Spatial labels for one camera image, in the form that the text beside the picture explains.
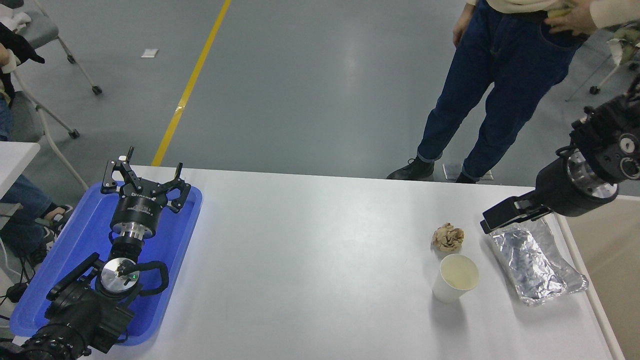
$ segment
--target white paper scrap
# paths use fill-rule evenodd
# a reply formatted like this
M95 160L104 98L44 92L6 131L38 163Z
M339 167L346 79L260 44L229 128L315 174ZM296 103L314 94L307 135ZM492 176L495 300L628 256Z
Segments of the white paper scrap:
M158 53L158 49L145 49L145 52L142 53L141 58L155 58Z

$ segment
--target paper cup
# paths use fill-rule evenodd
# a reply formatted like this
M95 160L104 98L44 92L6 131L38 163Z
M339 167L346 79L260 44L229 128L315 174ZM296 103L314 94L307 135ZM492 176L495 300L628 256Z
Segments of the paper cup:
M442 302L454 302L475 288L479 280L478 267L471 259L460 254L447 255L440 263L433 295Z

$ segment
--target blue jeans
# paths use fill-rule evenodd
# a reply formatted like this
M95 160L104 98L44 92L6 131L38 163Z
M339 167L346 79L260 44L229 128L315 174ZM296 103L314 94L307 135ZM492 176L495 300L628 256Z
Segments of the blue jeans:
M0 98L0 141L9 141L13 117L6 102ZM42 216L51 198L37 188L24 175L2 196L0 202L22 204L22 209L16 211L9 222L0 230L0 238L9 245L18 256L25 256L38 248L44 237L42 225L33 221Z
M451 62L442 94L431 111L418 157L435 161L469 111L487 97L486 116L463 173L476 181L500 161L531 118L540 99L567 75L582 42L549 34L535 24L496 12L480 0Z

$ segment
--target foil package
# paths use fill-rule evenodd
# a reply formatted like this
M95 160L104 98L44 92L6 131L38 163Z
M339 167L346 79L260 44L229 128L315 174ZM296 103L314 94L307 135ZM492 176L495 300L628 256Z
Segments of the foil package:
M589 281L564 260L544 219L511 224L491 233L492 249L520 300L541 305L587 290Z

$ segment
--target blue tray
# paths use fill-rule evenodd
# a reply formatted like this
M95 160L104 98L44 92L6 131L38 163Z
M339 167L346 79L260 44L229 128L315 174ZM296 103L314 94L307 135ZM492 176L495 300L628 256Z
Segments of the blue tray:
M47 293L82 260L93 252L100 254L101 260L107 260L111 250L109 223L117 202L118 194L100 193L100 184L87 190L13 311L10 327L14 334L32 336L47 324L44 312L51 304L46 299ZM169 287L159 295L134 300L129 309L135 316L127 328L129 338L122 345L140 344L148 340L160 326L201 205L202 193L192 186L180 213L174 214L169 209L163 209L156 235L145 240L139 262L164 262L169 269ZM145 289L156 288L161 282L158 271L141 274L140 281Z

